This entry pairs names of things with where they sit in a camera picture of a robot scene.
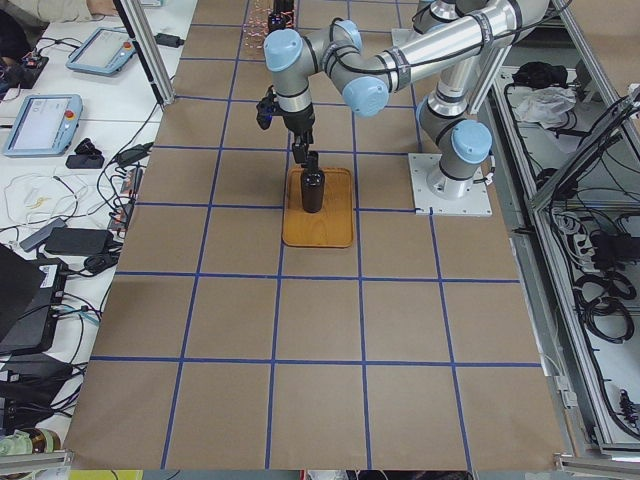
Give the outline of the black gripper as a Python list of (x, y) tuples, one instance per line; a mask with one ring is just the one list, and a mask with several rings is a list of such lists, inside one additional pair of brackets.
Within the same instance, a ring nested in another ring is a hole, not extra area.
[(314, 143), (314, 108), (306, 107), (304, 110), (297, 112), (284, 112), (283, 120), (287, 129), (294, 136), (291, 150), (295, 163), (303, 169), (313, 169), (314, 152), (309, 149), (309, 145)]

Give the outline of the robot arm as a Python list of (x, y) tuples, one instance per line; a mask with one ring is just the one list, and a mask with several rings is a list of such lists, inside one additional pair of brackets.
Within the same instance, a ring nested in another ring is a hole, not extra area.
[(408, 39), (370, 57), (363, 55), (360, 32), (350, 20), (335, 18), (308, 35), (273, 31), (264, 41), (273, 84), (256, 106), (257, 123), (266, 130), (274, 117), (282, 117), (293, 135), (295, 161), (318, 181), (318, 155), (310, 149), (311, 76), (326, 74), (354, 114), (372, 117), (392, 94), (438, 75), (417, 112), (421, 128), (438, 142), (465, 115), (470, 76), (480, 57), (524, 38), (547, 8), (545, 1), (421, 1)]

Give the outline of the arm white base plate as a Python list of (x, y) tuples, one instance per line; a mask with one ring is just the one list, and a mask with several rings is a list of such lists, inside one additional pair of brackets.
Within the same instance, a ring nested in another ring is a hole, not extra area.
[(401, 60), (401, 64), (403, 66), (413, 67), (420, 62), (420, 59), (416, 54), (410, 54), (406, 47), (406, 44), (415, 42), (420, 37), (421, 34), (416, 32), (414, 29), (393, 28), (391, 30), (393, 49)]
[(478, 166), (471, 179), (452, 180), (440, 169), (441, 154), (408, 155), (417, 215), (490, 217), (492, 208), (488, 187)]

